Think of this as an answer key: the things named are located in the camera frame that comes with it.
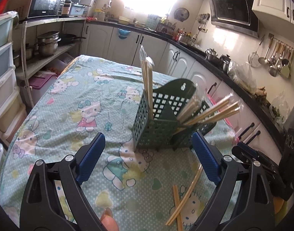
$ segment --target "microwave oven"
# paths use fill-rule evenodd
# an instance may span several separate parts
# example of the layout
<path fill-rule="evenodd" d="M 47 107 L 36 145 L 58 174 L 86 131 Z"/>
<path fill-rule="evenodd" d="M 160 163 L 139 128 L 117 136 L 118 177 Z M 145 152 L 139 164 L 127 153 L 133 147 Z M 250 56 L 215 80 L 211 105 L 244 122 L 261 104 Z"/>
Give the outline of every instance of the microwave oven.
<path fill-rule="evenodd" d="M 65 0 L 9 0 L 8 11 L 18 12 L 19 20 L 27 18 L 59 16 Z"/>
<path fill-rule="evenodd" d="M 254 0 L 208 0 L 211 24 L 258 37 L 258 18 L 252 11 Z"/>

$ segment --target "frying pan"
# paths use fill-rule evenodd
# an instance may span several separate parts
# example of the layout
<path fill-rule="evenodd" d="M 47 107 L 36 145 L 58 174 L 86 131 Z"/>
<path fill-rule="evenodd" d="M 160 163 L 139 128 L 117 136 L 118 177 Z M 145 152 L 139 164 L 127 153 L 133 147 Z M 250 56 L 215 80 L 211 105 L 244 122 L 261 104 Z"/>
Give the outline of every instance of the frying pan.
<path fill-rule="evenodd" d="M 61 41 L 58 43 L 58 45 L 66 45 L 73 43 L 77 39 L 86 39 L 86 37 L 80 37 L 73 34 L 59 34 L 59 37 L 61 38 Z"/>

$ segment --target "white tile wall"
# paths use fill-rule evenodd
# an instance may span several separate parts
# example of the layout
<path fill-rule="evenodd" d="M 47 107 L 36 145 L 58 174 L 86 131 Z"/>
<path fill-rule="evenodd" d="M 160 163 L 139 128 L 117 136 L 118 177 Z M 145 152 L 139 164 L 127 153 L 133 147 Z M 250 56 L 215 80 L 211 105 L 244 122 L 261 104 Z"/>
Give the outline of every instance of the white tile wall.
<path fill-rule="evenodd" d="M 210 6 L 208 0 L 204 0 L 201 6 L 199 14 L 210 13 Z M 198 32 L 198 22 L 192 28 L 192 34 Z M 262 25 L 259 26 L 259 34 L 262 37 L 264 34 L 265 38 L 268 37 L 268 33 L 272 33 Z M 197 37 L 197 44 L 199 44 L 202 49 L 214 48 L 217 54 L 221 56 L 222 54 L 228 54 L 231 59 L 238 63 L 244 63 L 247 61 L 249 53 L 255 52 L 260 40 L 253 38 L 248 35 L 241 34 L 236 31 L 216 27 L 211 25 L 210 21 L 207 23 L 206 29 L 207 33 L 200 32 Z M 294 47 L 294 43 L 288 41 L 287 39 L 281 37 L 280 35 L 274 34 L 276 38 Z M 266 39 L 258 50 L 259 56 L 264 56 L 268 47 L 269 41 Z M 275 42 L 271 46 L 271 50 L 274 49 Z M 256 79 L 257 87 L 265 86 L 267 91 L 267 99 L 272 102 L 272 100 L 283 90 L 286 93 L 286 100 L 289 104 L 290 109 L 294 106 L 294 61 L 291 68 L 291 77 L 286 79 L 281 75 L 277 77 L 272 77 L 268 73 L 269 66 L 259 65 L 257 68 L 251 68 L 252 75 Z"/>

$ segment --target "blue gripper pad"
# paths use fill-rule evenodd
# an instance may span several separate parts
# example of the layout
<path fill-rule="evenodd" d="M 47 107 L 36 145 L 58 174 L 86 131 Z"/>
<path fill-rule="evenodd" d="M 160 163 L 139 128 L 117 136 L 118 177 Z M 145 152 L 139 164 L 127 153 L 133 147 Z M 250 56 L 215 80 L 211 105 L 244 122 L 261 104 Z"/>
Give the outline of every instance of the blue gripper pad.
<path fill-rule="evenodd" d="M 223 157 L 222 154 L 215 146 L 208 144 L 206 139 L 199 132 L 195 132 L 192 135 L 192 145 L 209 181 L 218 185 L 221 181 L 220 160 Z"/>
<path fill-rule="evenodd" d="M 79 185 L 82 185 L 84 181 L 87 181 L 93 172 L 103 150 L 105 147 L 105 136 L 99 133 L 89 145 L 86 145 L 89 150 L 87 151 L 84 158 L 79 163 L 77 168 L 76 181 Z"/>

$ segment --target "dish rack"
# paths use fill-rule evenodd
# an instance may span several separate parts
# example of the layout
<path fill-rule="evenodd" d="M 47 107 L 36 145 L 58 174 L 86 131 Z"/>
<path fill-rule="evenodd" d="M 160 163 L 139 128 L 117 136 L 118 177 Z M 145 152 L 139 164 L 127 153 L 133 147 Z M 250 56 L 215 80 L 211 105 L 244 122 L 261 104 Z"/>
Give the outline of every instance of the dish rack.
<path fill-rule="evenodd" d="M 197 129 L 205 134 L 209 132 L 216 123 L 196 124 L 184 126 L 180 124 L 176 116 L 193 96 L 196 88 L 192 81 L 187 79 L 176 79 L 168 82 L 161 88 L 153 90 L 153 119 L 147 101 L 147 95 L 143 91 L 142 98 L 135 116 L 132 127 L 134 149 L 136 148 L 163 148 L 177 149 L 178 147 L 191 147 L 192 133 Z M 195 112 L 208 109 L 206 102 Z M 174 135 L 178 128 L 185 127 Z"/>

